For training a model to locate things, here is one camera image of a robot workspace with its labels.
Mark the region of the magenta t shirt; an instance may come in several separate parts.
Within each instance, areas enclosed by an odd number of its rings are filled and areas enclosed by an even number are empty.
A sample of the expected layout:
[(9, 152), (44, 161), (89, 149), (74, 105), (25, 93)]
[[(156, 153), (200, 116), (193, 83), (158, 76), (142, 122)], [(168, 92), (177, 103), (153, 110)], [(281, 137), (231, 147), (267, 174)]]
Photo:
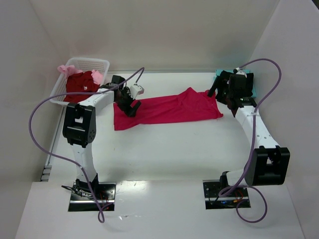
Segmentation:
[(197, 92), (189, 87), (178, 95), (140, 100), (136, 115), (128, 117), (114, 104), (114, 130), (121, 131), (139, 124), (163, 124), (215, 120), (223, 117), (215, 98), (207, 91)]

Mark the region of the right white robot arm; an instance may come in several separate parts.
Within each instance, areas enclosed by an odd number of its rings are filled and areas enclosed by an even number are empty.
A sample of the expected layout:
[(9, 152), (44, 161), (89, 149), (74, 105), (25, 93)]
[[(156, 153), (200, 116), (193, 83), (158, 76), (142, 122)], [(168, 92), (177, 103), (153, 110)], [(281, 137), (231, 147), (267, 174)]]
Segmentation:
[(281, 147), (270, 135), (253, 98), (252, 73), (222, 71), (216, 76), (208, 96), (216, 92), (216, 100), (228, 107), (242, 126), (251, 150), (242, 170), (225, 171), (221, 176), (221, 192), (233, 187), (282, 185), (285, 181), (290, 151)]

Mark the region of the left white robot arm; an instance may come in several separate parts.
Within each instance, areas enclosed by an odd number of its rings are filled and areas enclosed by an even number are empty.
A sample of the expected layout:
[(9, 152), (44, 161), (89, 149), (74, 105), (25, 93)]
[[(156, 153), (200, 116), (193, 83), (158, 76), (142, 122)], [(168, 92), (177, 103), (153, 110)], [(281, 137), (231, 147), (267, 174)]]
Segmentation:
[(140, 101), (135, 103), (134, 100), (143, 93), (144, 88), (137, 82), (128, 87), (125, 78), (114, 75), (111, 82), (99, 87), (98, 94), (67, 105), (62, 133), (71, 145), (77, 165), (72, 191), (92, 195), (100, 189), (92, 154), (92, 142), (97, 134), (96, 113), (115, 103), (125, 116), (134, 117), (141, 105)]

